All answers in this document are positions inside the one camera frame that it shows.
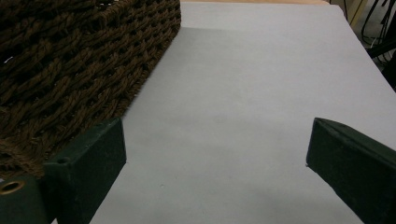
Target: brown woven basket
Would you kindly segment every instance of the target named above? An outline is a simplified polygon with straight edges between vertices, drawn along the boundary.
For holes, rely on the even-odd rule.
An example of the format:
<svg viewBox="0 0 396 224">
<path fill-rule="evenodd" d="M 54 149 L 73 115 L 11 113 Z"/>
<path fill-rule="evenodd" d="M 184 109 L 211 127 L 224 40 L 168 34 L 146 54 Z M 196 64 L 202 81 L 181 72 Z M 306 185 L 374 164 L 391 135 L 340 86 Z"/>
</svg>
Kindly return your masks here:
<svg viewBox="0 0 396 224">
<path fill-rule="evenodd" d="M 179 27 L 178 0 L 0 0 L 0 177 L 122 116 Z"/>
</svg>

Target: dark green block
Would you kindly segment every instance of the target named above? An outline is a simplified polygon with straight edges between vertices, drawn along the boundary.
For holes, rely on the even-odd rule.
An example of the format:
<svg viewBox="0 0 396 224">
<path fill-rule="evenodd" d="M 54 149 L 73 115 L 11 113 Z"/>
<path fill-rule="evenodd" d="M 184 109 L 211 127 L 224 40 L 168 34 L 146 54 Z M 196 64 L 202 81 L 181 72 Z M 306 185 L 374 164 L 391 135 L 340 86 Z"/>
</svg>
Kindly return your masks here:
<svg viewBox="0 0 396 224">
<path fill-rule="evenodd" d="M 0 183 L 0 223 L 48 223 L 35 178 L 17 176 Z"/>
<path fill-rule="evenodd" d="M 396 223 L 396 152 L 327 119 L 315 119 L 308 166 L 364 223 Z"/>
<path fill-rule="evenodd" d="M 44 164 L 46 182 L 61 199 L 59 223 L 89 223 L 126 162 L 120 119 L 79 135 Z"/>
</svg>

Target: woven rope texture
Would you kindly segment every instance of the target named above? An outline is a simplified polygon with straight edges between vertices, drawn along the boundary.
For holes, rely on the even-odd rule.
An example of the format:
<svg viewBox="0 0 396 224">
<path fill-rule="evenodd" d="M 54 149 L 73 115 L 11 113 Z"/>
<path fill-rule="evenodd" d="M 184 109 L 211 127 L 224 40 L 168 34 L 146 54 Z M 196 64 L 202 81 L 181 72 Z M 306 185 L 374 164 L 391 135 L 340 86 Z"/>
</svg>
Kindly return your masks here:
<svg viewBox="0 0 396 224">
<path fill-rule="evenodd" d="M 122 116 L 179 27 L 178 0 L 0 0 L 0 177 Z"/>
</svg>

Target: white table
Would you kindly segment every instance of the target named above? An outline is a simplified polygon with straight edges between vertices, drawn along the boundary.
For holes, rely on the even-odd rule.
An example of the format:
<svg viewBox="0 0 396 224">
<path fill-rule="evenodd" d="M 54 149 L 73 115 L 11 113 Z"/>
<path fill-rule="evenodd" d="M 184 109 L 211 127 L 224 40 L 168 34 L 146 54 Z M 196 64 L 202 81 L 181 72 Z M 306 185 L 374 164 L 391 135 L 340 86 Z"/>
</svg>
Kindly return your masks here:
<svg viewBox="0 0 396 224">
<path fill-rule="evenodd" d="M 305 167 L 312 122 L 396 148 L 395 111 L 339 7 L 183 3 L 92 223 L 361 223 Z"/>
</svg>

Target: screw hole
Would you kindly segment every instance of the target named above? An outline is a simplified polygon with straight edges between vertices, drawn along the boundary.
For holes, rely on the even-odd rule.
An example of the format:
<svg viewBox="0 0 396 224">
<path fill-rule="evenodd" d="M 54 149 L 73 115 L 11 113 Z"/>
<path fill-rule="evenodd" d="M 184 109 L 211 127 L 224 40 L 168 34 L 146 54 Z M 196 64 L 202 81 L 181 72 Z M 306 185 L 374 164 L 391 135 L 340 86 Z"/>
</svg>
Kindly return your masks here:
<svg viewBox="0 0 396 224">
<path fill-rule="evenodd" d="M 21 189 L 24 181 L 11 181 L 0 188 L 0 194 L 9 194 Z"/>
<path fill-rule="evenodd" d="M 59 160 L 58 160 L 58 163 L 59 163 L 59 164 L 65 164 L 65 163 L 68 163 L 69 161 L 70 161 L 70 159 L 67 158 L 67 157 L 65 157 L 65 158 L 59 159 Z"/>
</svg>

